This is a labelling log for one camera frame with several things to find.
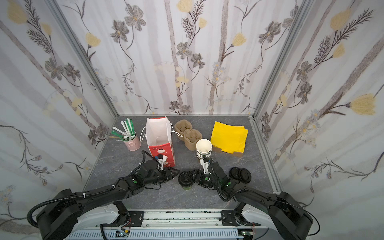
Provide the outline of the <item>black cup lid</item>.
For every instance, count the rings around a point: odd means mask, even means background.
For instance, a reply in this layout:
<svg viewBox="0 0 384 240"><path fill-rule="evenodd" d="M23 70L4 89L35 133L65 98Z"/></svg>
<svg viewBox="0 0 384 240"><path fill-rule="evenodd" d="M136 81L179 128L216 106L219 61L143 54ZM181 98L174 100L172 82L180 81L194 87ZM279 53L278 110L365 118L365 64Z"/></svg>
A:
<svg viewBox="0 0 384 240"><path fill-rule="evenodd" d="M191 171L183 171L178 177L179 185L182 187L192 186L195 182L194 173Z"/></svg>

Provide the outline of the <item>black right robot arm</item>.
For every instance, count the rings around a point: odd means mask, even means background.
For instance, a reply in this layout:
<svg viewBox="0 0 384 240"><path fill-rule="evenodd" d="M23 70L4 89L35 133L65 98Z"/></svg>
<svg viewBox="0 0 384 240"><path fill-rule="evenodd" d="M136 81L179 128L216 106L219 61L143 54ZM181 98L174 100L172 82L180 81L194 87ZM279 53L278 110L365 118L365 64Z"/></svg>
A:
<svg viewBox="0 0 384 240"><path fill-rule="evenodd" d="M252 175L245 168L233 167L226 174L218 162L204 159L203 169L190 171L184 179L216 191L223 202L238 202L234 210L221 212L225 226L264 225L285 240L304 240L311 235L313 223L319 222L286 192L269 194L250 188Z"/></svg>

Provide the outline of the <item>green paper coffee cup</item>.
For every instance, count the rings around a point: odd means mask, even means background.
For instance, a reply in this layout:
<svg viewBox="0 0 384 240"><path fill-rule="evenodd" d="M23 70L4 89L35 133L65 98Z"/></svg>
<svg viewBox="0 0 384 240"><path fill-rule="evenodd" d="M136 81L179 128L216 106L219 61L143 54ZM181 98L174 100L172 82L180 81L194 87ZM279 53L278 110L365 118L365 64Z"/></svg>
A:
<svg viewBox="0 0 384 240"><path fill-rule="evenodd" d="M190 190L192 188L192 186L188 186L188 187L182 186L182 188L183 188L183 190L188 191L188 190Z"/></svg>

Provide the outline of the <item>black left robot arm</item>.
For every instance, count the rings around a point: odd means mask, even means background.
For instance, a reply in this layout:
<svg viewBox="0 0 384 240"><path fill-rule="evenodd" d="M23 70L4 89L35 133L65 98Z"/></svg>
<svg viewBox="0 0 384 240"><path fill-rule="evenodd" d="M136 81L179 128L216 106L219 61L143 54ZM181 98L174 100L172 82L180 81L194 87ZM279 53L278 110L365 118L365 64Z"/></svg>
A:
<svg viewBox="0 0 384 240"><path fill-rule="evenodd" d="M85 192L61 191L55 198L32 207L27 221L40 230L44 240L63 240L80 225L81 216L110 205L117 216L108 223L102 220L99 226L133 226L133 217L122 200L149 189L150 185L161 186L179 173L175 168L163 167L154 157L142 159L129 175L111 185Z"/></svg>

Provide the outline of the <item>red white paper bag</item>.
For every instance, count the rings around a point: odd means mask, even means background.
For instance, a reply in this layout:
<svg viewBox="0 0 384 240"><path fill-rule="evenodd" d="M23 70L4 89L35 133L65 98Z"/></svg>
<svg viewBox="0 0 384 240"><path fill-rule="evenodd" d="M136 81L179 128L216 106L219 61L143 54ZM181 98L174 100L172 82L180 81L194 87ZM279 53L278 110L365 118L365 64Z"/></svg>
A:
<svg viewBox="0 0 384 240"><path fill-rule="evenodd" d="M175 154L172 144L172 133L181 137L177 133L172 123L167 117L147 118L145 127L140 134L140 142L146 139L150 153L153 157L158 155L166 156L165 167L175 167Z"/></svg>

